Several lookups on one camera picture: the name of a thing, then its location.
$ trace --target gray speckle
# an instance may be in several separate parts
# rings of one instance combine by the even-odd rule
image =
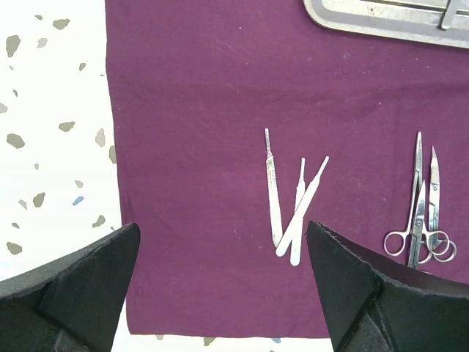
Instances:
[[[20,205],[25,208],[26,210],[28,210],[28,205],[26,205],[26,202],[22,199],[18,200],[18,203],[20,203]]]
[[[8,111],[8,106],[3,105],[2,103],[0,103],[0,114],[4,114],[7,111]]]
[[[17,134],[10,133],[7,136],[7,143],[11,144],[16,149],[24,147],[24,140]]]
[[[111,159],[111,162],[115,164],[117,162],[116,160],[116,148],[115,146],[111,145],[109,148],[109,158]]]
[[[56,27],[59,31],[63,30],[68,24],[70,23],[70,20],[65,19],[65,20],[55,20],[52,23],[52,26]]]
[[[104,147],[106,144],[106,136],[104,135],[104,130],[102,128],[96,133],[95,142],[100,147]]]
[[[204,337],[204,346],[207,347],[208,345],[210,345],[210,343],[212,343],[214,339],[215,337]]]
[[[73,121],[63,122],[59,125],[59,130],[64,131],[64,132],[68,132],[73,128],[74,125],[75,125],[75,123]]]
[[[23,247],[17,245],[16,243],[7,242],[8,250],[11,254],[17,255],[23,251]]]
[[[13,57],[15,52],[20,46],[21,39],[17,35],[12,35],[11,37],[7,38],[7,55],[8,57]]]
[[[47,38],[41,38],[37,41],[38,48],[44,48],[45,44],[47,44]]]
[[[104,216],[102,215],[99,215],[99,217],[97,218],[96,222],[92,225],[93,228],[94,227],[99,227],[101,226],[102,224],[104,224],[106,222],[106,219],[104,218]]]
[[[33,199],[32,199],[32,202],[34,203],[34,206],[36,208],[41,208],[41,205],[43,205],[44,203],[44,197],[45,197],[45,193],[39,193],[37,196],[35,196]]]

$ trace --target scissor blade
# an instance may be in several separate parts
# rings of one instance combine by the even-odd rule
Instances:
[[[418,266],[418,256],[420,255],[420,247],[422,240],[422,233],[424,231],[424,221],[425,221],[425,181],[422,182],[422,187],[418,193],[416,213],[413,218],[412,224],[412,240],[410,242],[410,251],[409,251],[409,261],[407,266],[417,269]]]
[[[267,145],[265,166],[267,169],[267,187],[269,191],[270,226],[272,228],[273,244],[277,247],[283,235],[283,230],[281,226],[280,201],[278,200],[276,165],[273,160],[273,154],[270,151],[270,137],[267,128],[265,129],[265,143]]]
[[[422,156],[422,132],[417,133],[417,143],[416,143],[416,157],[414,159],[414,170],[418,173],[418,189],[422,187],[422,171],[423,171],[423,156]]]
[[[438,219],[440,217],[440,168],[438,167],[437,153],[432,147],[432,161],[430,163],[430,190],[428,205],[428,230],[438,229]],[[428,246],[435,250],[437,246],[437,235],[430,235]]]

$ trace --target speckled floor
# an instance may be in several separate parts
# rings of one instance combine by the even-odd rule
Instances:
[[[104,0],[1,1],[0,34],[0,279],[6,279],[107,235],[120,226],[120,213]],[[326,339],[131,336],[125,311],[113,351],[242,349],[332,351]]]

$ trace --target scalpel handle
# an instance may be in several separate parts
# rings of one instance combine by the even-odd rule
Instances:
[[[316,193],[317,187],[320,184],[320,178],[322,171],[325,168],[325,165],[328,163],[329,157],[327,156],[322,162],[321,168],[314,177],[314,179],[309,183],[308,188],[306,189],[305,195],[301,199],[300,204],[298,205],[295,214],[292,217],[291,222],[288,225],[287,231],[284,233],[284,237],[281,239],[280,244],[277,247],[276,254],[278,257],[283,257],[288,250],[288,246],[292,242],[293,237],[295,236],[295,231],[297,231],[297,223],[303,222],[303,217],[308,210],[309,204],[313,200],[314,194]]]
[[[276,165],[270,150],[270,137],[268,128],[265,129],[265,144],[267,147],[267,188],[269,191],[270,226],[272,228],[272,240],[275,247],[278,246],[283,235],[281,226],[280,201],[278,200]]]
[[[300,179],[298,181],[298,186],[296,187],[295,212],[298,208],[298,205],[301,202],[301,199],[303,198],[305,194],[304,173],[305,173],[305,158],[301,158]],[[298,266],[300,264],[301,241],[302,241],[302,234],[303,234],[303,217],[296,225],[297,225],[297,228],[295,230],[295,234],[293,235],[292,251],[290,253],[290,264],[292,264],[293,266]]]

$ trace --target scissors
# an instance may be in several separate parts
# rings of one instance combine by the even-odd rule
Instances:
[[[437,153],[435,152],[435,148],[432,147],[432,161],[430,164],[430,185],[429,185],[429,207],[428,207],[428,230],[434,231],[438,228],[438,220],[440,217],[440,168],[438,166],[438,159]],[[436,235],[430,236],[429,239],[429,246],[432,249],[436,249],[443,240],[439,239]],[[432,257],[435,258],[440,263],[450,262],[456,257],[457,247],[453,241],[449,241],[451,246],[451,254],[444,259],[439,258],[438,256],[434,256],[431,253],[421,262],[424,264],[428,262]]]
[[[416,202],[416,192],[418,191],[418,199]],[[450,241],[448,235],[440,230],[428,231],[425,225],[425,182],[422,180],[422,141],[421,141],[421,132],[417,134],[417,143],[416,143],[416,154],[414,159],[414,170],[413,170],[413,182],[412,182],[412,194],[410,198],[410,210],[409,218],[407,220],[407,228],[405,231],[391,231],[384,238],[384,250],[390,256],[400,255],[406,246],[407,237],[410,235],[412,240],[410,242],[410,253],[409,260],[407,265],[411,268],[417,268],[418,264],[426,263],[432,256],[438,257],[444,255],[449,247]],[[445,239],[437,240],[437,245],[442,242],[446,242],[445,249],[441,252],[436,252],[435,247],[430,245],[430,238],[437,238],[441,234]],[[399,236],[402,239],[402,245],[400,246],[397,252],[391,252],[388,250],[387,242],[388,239],[393,236]],[[429,250],[427,257],[421,262],[418,261],[420,255],[420,248],[422,237],[425,237],[424,243]]]

